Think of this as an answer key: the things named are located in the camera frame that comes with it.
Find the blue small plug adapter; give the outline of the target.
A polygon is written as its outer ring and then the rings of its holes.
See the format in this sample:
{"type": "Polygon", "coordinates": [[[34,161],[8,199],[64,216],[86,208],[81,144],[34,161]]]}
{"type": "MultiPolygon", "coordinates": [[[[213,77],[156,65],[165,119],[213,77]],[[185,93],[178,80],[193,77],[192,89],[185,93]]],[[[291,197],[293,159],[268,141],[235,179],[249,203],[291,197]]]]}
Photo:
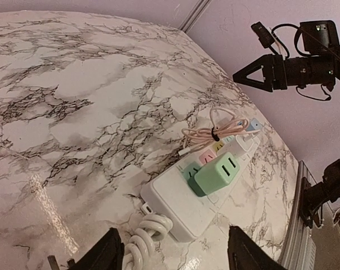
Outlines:
{"type": "Polygon", "coordinates": [[[246,129],[246,132],[250,134],[256,134],[262,130],[263,125],[257,120],[256,118],[253,118],[250,120],[250,123],[246,129]]]}

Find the white small charger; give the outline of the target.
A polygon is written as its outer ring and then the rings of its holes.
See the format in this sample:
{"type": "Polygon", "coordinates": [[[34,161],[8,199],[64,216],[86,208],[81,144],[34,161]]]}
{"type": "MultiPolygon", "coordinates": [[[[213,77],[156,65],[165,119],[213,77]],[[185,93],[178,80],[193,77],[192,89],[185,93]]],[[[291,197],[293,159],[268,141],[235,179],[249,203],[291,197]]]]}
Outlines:
{"type": "Polygon", "coordinates": [[[234,137],[232,149],[234,157],[241,158],[243,155],[249,153],[254,146],[254,138],[255,136],[253,134],[236,135],[234,137]]]}

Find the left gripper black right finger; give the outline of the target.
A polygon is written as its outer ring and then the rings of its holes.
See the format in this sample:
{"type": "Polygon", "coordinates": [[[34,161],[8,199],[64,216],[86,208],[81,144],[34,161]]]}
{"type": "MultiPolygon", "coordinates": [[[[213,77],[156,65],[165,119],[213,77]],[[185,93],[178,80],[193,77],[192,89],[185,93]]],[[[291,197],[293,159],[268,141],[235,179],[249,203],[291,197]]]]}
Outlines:
{"type": "Polygon", "coordinates": [[[229,227],[227,253],[230,270],[285,270],[238,226],[229,227]]]}

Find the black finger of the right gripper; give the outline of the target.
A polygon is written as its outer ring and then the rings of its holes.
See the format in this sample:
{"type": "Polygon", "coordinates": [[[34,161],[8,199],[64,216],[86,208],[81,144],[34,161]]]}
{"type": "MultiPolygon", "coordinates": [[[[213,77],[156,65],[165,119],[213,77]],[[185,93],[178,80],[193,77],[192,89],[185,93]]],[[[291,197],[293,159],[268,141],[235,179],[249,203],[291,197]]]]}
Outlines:
{"type": "Polygon", "coordinates": [[[273,66],[274,55],[263,55],[234,73],[233,80],[244,86],[272,92],[274,80],[273,66]]]}

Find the green grey plug adapter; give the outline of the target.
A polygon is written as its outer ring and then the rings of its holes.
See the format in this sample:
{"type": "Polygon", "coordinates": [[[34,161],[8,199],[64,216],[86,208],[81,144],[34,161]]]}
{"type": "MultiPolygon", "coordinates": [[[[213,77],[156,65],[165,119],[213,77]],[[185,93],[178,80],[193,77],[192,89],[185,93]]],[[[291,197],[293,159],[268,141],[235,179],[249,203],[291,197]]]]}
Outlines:
{"type": "Polygon", "coordinates": [[[225,152],[202,166],[187,184],[198,197],[204,197],[230,185],[239,170],[236,158],[225,152]]]}

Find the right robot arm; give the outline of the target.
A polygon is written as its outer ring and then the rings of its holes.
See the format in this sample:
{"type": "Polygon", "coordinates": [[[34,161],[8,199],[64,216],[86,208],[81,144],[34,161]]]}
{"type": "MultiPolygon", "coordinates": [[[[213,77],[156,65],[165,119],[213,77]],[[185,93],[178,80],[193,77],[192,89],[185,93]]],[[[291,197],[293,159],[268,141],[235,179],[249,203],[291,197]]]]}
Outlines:
{"type": "Polygon", "coordinates": [[[268,30],[261,22],[252,24],[251,29],[257,35],[261,45],[271,50],[270,54],[259,57],[233,74],[234,82],[267,92],[286,90],[294,86],[297,92],[308,85],[319,85],[326,95],[326,101],[332,99],[330,92],[336,80],[340,80],[340,42],[337,28],[332,20],[305,21],[299,25],[279,24],[268,30]],[[296,29],[294,47],[303,41],[303,51],[291,58],[289,50],[283,56],[273,48],[273,44],[285,48],[275,31],[283,27],[296,29]]]}

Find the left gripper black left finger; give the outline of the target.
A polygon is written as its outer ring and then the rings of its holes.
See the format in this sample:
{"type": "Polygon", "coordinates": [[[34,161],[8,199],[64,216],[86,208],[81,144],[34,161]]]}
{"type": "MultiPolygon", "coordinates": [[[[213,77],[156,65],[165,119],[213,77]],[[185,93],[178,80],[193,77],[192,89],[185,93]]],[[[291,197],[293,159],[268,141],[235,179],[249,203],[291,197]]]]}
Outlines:
{"type": "Polygon", "coordinates": [[[71,269],[122,270],[124,244],[116,228],[107,233],[71,269]]]}

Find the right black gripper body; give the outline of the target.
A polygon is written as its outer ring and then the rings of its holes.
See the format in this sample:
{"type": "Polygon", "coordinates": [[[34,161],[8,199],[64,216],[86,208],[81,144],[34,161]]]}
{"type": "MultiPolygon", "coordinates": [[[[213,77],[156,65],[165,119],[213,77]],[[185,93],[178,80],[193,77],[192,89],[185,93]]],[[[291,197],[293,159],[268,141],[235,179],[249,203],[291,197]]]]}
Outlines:
{"type": "Polygon", "coordinates": [[[273,62],[273,78],[272,90],[286,90],[287,78],[285,73],[284,60],[281,55],[272,55],[273,62]]]}

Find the white multicolour power strip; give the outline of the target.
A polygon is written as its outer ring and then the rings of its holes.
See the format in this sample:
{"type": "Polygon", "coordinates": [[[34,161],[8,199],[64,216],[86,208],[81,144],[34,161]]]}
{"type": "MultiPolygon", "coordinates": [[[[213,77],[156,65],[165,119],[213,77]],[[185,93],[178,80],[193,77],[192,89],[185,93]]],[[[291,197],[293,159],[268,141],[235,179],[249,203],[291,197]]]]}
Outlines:
{"type": "Polygon", "coordinates": [[[190,242],[200,237],[220,210],[240,176],[257,150],[259,132],[253,134],[254,146],[249,153],[236,158],[240,165],[239,173],[232,183],[210,195],[198,197],[188,186],[187,181],[202,166],[225,152],[233,155],[233,142],[236,136],[227,136],[213,142],[206,148],[188,153],[151,180],[140,191],[144,200],[144,211],[148,214],[162,214],[172,221],[170,233],[179,242],[190,242]]]}

